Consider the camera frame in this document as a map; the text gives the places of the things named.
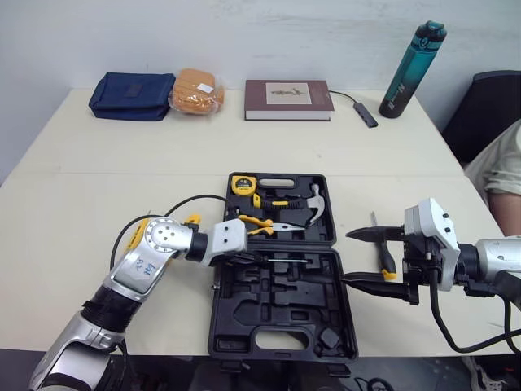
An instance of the hammer head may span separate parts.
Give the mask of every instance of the hammer head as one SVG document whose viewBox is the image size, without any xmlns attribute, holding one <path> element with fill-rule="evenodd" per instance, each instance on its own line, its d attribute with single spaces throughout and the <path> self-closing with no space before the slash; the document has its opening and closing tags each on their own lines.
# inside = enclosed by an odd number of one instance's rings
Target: hammer head
<svg viewBox="0 0 521 391">
<path fill-rule="evenodd" d="M 309 226 L 312 226 L 318 218 L 322 216 L 326 204 L 324 197 L 320 195 L 320 187 L 316 183 L 311 185 L 311 189 L 313 190 L 314 196 L 308 198 L 306 201 L 308 202 L 308 208 L 314 208 L 317 212 L 315 212 L 315 215 L 309 220 Z"/>
</svg>

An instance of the tabletop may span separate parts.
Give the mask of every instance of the tabletop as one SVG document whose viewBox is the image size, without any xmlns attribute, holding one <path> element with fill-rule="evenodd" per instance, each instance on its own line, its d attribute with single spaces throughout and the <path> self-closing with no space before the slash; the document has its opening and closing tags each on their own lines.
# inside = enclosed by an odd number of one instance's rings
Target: tabletop
<svg viewBox="0 0 521 391">
<path fill-rule="evenodd" d="M 379 115 L 383 91 L 355 91 L 379 126 L 333 94 L 331 121 L 245 121 L 243 92 L 213 116 L 170 110 L 159 122 L 95 118 L 92 90 L 72 90 L 16 172 L 209 175 L 241 171 L 324 175 L 462 176 L 413 97 L 398 119 Z"/>
<path fill-rule="evenodd" d="M 460 242 L 502 237 L 416 98 L 389 120 L 378 114 L 382 91 L 352 93 L 380 124 L 368 129 L 336 95 L 329 122 L 244 121 L 241 91 L 227 91 L 214 116 L 170 111 L 161 122 L 132 122 L 94 118 L 91 93 L 71 91 L 0 187 L 0 292 L 8 298 L 0 303 L 0 348 L 48 349 L 102 283 L 127 221 L 192 195 L 223 196 L 233 171 L 326 175 L 345 272 L 378 269 L 374 246 L 345 232 L 369 225 L 371 210 L 380 224 L 401 224 L 404 209 L 427 197 L 449 211 Z M 217 200 L 197 200 L 174 217 L 199 213 L 204 229 L 222 212 Z M 398 243 L 389 248 L 401 259 Z M 129 325 L 130 353 L 208 354 L 212 275 L 194 262 L 172 262 Z M 419 306 L 351 288 L 348 295 L 361 356 L 455 354 L 431 316 L 427 288 L 420 287 Z M 460 345 L 502 330 L 495 298 L 454 288 L 440 293 L 440 307 Z M 500 343 L 482 352 L 508 351 Z"/>
<path fill-rule="evenodd" d="M 404 209 L 429 196 L 451 214 L 460 242 L 501 237 L 471 183 L 460 178 L 326 177 L 344 271 L 376 271 L 374 246 L 344 238 L 370 224 L 401 224 Z M 199 193 L 225 194 L 226 175 L 21 174 L 11 175 L 0 191 L 2 319 L 0 347 L 48 349 L 80 305 L 108 272 L 113 240 L 131 218 Z M 220 221 L 223 205 L 197 200 L 176 217 L 203 216 L 202 228 Z M 401 246 L 390 243 L 395 259 Z M 397 262 L 400 272 L 401 264 Z M 132 354 L 208 354 L 212 307 L 212 269 L 176 260 L 128 328 Z M 419 306 L 372 297 L 348 289 L 361 356 L 436 356 L 455 354 L 431 316 L 428 291 L 420 287 Z M 445 322 L 460 345 L 484 340 L 502 330 L 502 304 L 496 298 L 465 297 L 461 288 L 440 293 Z M 520 324 L 519 316 L 513 326 Z M 484 354 L 508 352 L 506 344 Z"/>
</svg>

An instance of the black chair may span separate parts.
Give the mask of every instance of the black chair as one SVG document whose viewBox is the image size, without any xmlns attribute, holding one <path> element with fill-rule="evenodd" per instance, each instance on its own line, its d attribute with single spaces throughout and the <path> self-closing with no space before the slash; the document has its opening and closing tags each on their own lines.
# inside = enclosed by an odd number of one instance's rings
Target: black chair
<svg viewBox="0 0 521 391">
<path fill-rule="evenodd" d="M 442 136 L 465 164 L 519 118 L 521 71 L 476 73 Z"/>
</svg>

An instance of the person's arm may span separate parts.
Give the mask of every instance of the person's arm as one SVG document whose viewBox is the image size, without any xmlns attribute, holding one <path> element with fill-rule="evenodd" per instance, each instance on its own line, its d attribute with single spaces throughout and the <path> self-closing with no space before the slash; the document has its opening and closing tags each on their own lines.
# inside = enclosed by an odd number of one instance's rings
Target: person's arm
<svg viewBox="0 0 521 391">
<path fill-rule="evenodd" d="M 488 207 L 505 236 L 521 235 L 521 195 L 489 192 Z"/>
</svg>

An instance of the black cable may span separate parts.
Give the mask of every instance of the black cable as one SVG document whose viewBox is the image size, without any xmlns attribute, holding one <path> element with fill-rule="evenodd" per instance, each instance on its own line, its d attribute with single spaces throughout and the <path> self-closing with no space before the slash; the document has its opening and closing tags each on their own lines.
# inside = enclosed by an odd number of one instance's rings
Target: black cable
<svg viewBox="0 0 521 391">
<path fill-rule="evenodd" d="M 117 236 L 116 238 L 116 241 L 114 242 L 114 245 L 112 246 L 112 253 L 111 253 L 111 263 L 110 263 L 110 270 L 112 270 L 112 268 L 114 267 L 114 263 L 115 263 L 115 260 L 116 260 L 116 251 L 117 251 L 117 248 L 118 246 L 120 245 L 120 242 L 121 242 L 121 238 L 123 237 L 123 235 L 125 234 L 125 232 L 135 223 L 135 222 L 139 222 L 141 220 L 144 220 L 146 218 L 156 218 L 156 217 L 163 217 L 163 216 L 160 216 L 159 214 L 145 214 L 144 216 L 139 216 L 139 217 L 136 217 L 134 220 L 132 220 L 131 222 L 129 222 L 126 226 L 123 227 L 123 229 L 121 230 L 120 234 Z"/>
<path fill-rule="evenodd" d="M 501 296 L 501 299 L 503 300 L 503 303 L 505 304 L 504 328 L 505 328 L 505 335 L 506 335 L 506 343 L 508 344 L 508 347 L 511 348 L 515 354 L 521 354 L 521 350 L 519 350 L 518 347 L 515 345 L 515 343 L 512 341 L 512 331 L 510 330 L 510 316 L 511 316 L 510 302 L 508 301 L 508 299 L 506 299 L 503 296 Z"/>
<path fill-rule="evenodd" d="M 350 98 L 352 100 L 353 103 L 356 103 L 357 101 L 351 96 L 351 95 L 347 95 L 343 92 L 338 92 L 338 91 L 332 91 L 332 90 L 329 90 L 329 92 L 333 93 L 333 94 L 338 94 L 338 95 L 343 95 L 345 96 L 346 98 Z"/>
<path fill-rule="evenodd" d="M 364 389 L 362 388 L 361 384 L 360 384 L 360 381 L 365 381 L 366 384 L 369 384 L 369 381 L 364 379 L 363 377 L 355 377 L 355 382 L 357 383 L 358 385 L 358 388 L 360 389 L 360 391 L 364 391 Z"/>
<path fill-rule="evenodd" d="M 508 338 L 511 339 L 512 336 L 521 335 L 521 329 L 518 329 L 518 330 L 514 330 L 514 331 L 510 332 L 510 334 L 500 334 L 498 336 L 494 336 L 492 338 L 484 340 L 483 342 L 480 342 L 479 344 L 468 346 L 466 348 L 460 348 L 454 342 L 453 338 L 451 337 L 451 335 L 449 333 L 447 326 L 445 326 L 445 323 L 443 322 L 441 315 L 440 315 L 440 306 L 438 303 L 438 270 L 432 269 L 429 276 L 430 276 L 429 286 L 430 286 L 430 291 L 431 291 L 432 316 L 434 316 L 434 320 L 436 321 L 436 324 L 440 328 L 441 333 L 447 340 L 447 343 L 449 344 L 449 346 L 454 351 L 456 351 L 458 353 L 472 353 L 477 350 L 481 350 L 481 349 L 487 348 L 491 345 L 494 345 L 497 342 L 501 342 L 502 340 L 506 340 Z M 510 316 L 508 317 L 508 319 L 509 319 L 509 324 L 506 327 L 508 327 L 510 329 Z"/>
<path fill-rule="evenodd" d="M 375 377 L 367 382 L 367 390 L 373 391 L 374 385 L 380 383 L 383 387 L 378 387 L 378 391 L 394 391 L 394 388 L 384 379 L 380 379 L 379 377 Z"/>
<path fill-rule="evenodd" d="M 122 340 L 120 344 L 118 345 L 118 348 L 120 348 L 120 351 L 123 356 L 123 369 L 121 370 L 120 379 L 117 381 L 117 387 L 112 389 L 114 391 L 120 391 L 123 387 L 123 381 L 125 380 L 125 373 L 127 371 L 127 366 L 129 365 L 129 352 L 127 351 L 127 345 L 125 340 Z"/>
<path fill-rule="evenodd" d="M 221 197 L 220 195 L 213 195 L 213 194 L 201 194 L 201 195 L 194 195 L 193 197 L 187 198 L 186 200 L 181 201 L 178 204 L 175 204 L 167 213 L 165 213 L 165 216 L 170 216 L 177 208 L 183 206 L 187 202 L 198 200 L 199 198 L 213 198 L 215 200 L 221 200 L 224 201 L 225 204 L 228 203 L 228 200 L 225 197 Z"/>
</svg>

